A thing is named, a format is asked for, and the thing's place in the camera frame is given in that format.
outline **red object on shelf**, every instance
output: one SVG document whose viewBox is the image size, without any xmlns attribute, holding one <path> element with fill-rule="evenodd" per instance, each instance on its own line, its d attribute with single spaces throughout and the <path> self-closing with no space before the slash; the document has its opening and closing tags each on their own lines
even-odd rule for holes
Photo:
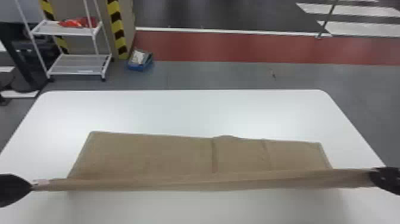
<svg viewBox="0 0 400 224">
<path fill-rule="evenodd" d="M 97 27 L 96 17 L 90 17 L 90 21 L 92 22 L 93 28 Z M 58 24 L 62 27 L 73 27 L 73 28 L 90 27 L 89 20 L 87 17 L 71 18 L 68 20 L 59 21 Z"/>
</svg>

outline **red floor stripe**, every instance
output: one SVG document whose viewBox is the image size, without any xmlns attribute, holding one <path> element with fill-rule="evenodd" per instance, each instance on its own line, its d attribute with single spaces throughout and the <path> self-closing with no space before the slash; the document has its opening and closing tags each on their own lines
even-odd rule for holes
<svg viewBox="0 0 400 224">
<path fill-rule="evenodd" d="M 135 46 L 166 61 L 400 65 L 400 39 L 137 31 Z"/>
</svg>

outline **white pole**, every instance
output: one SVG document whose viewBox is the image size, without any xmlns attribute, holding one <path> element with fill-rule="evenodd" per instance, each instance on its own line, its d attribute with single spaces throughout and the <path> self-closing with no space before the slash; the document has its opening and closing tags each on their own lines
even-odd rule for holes
<svg viewBox="0 0 400 224">
<path fill-rule="evenodd" d="M 20 15 L 22 17 L 22 20 L 23 20 L 24 25 L 25 25 L 25 29 L 26 29 L 26 31 L 27 31 L 27 33 L 29 35 L 30 40 L 32 41 L 33 47 L 34 47 L 34 49 L 35 49 L 35 51 L 37 53 L 37 57 L 39 58 L 40 64 L 42 65 L 42 68 L 46 73 L 46 77 L 48 79 L 50 79 L 50 75 L 47 74 L 47 68 L 46 68 L 45 62 L 44 62 L 44 60 L 43 60 L 43 58 L 42 58 L 42 56 L 40 54 L 38 46 L 36 45 L 35 37 L 33 36 L 32 32 L 30 31 L 30 28 L 29 28 L 29 25 L 28 25 L 28 21 L 25 18 L 25 15 L 24 15 L 24 12 L 22 11 L 21 5 L 20 5 L 18 0 L 14 0 L 14 2 L 17 5 L 17 9 L 18 9 L 18 11 L 19 11 L 19 13 L 20 13 Z"/>
<path fill-rule="evenodd" d="M 90 19 L 90 12 L 89 12 L 89 8 L 88 8 L 88 2 L 86 0 L 83 0 L 83 4 L 85 5 L 87 22 L 89 23 L 90 33 L 92 34 L 93 46 L 95 47 L 95 52 L 96 52 L 96 55 L 98 56 L 97 59 L 98 59 L 99 66 L 101 66 L 102 65 L 102 61 L 100 59 L 99 49 L 97 48 L 96 35 L 93 32 L 93 24 L 92 24 L 92 20 Z"/>
<path fill-rule="evenodd" d="M 93 2 L 95 2 L 96 11 L 97 11 L 97 16 L 99 17 L 99 20 L 103 23 L 103 19 L 101 19 L 101 13 L 100 13 L 100 9 L 99 9 L 99 5 L 98 5 L 98 3 L 97 3 L 97 0 L 93 0 Z M 104 38 L 105 38 L 105 43 L 107 44 L 108 53 L 111 54 L 110 42 L 108 41 L 107 33 L 105 32 L 105 25 L 104 25 L 104 23 L 103 23 L 102 30 L 103 30 L 103 34 L 104 34 Z"/>
<path fill-rule="evenodd" d="M 43 12 L 42 7 L 39 6 L 38 9 L 39 9 L 39 13 L 42 15 L 43 20 L 46 20 L 46 21 L 47 21 L 47 18 L 46 18 L 46 16 L 45 16 L 45 13 Z M 51 36 L 52 36 L 52 38 L 53 38 L 54 43 L 57 45 L 57 48 L 58 48 L 58 50 L 60 51 L 60 54 L 63 54 L 63 51 L 62 51 L 61 47 L 58 46 L 58 44 L 57 44 L 57 41 L 56 41 L 55 36 L 54 36 L 54 35 L 51 35 Z"/>
</svg>

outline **beige towel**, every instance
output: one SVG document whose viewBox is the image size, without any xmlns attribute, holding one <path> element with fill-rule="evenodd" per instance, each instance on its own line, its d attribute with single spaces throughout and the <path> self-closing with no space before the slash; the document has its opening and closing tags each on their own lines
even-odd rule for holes
<svg viewBox="0 0 400 224">
<path fill-rule="evenodd" d="M 37 190 L 373 186 L 368 171 L 332 169 L 315 142 L 92 132 L 68 178 Z"/>
</svg>

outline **small blue container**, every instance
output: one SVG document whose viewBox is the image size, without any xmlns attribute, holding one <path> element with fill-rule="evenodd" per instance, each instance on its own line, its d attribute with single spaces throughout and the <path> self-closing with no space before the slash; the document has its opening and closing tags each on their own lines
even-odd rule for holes
<svg viewBox="0 0 400 224">
<path fill-rule="evenodd" d="M 153 53 L 148 53 L 148 52 L 145 52 L 145 51 L 139 51 L 141 53 L 145 53 L 146 54 L 146 56 L 145 56 L 146 57 L 145 58 L 146 61 L 143 64 L 138 64 L 138 63 L 135 63 L 133 61 L 133 57 L 134 57 L 135 51 L 132 52 L 132 55 L 129 58 L 129 61 L 127 63 L 128 69 L 129 70 L 133 70 L 133 71 L 144 71 L 146 68 L 148 68 L 153 63 Z"/>
</svg>

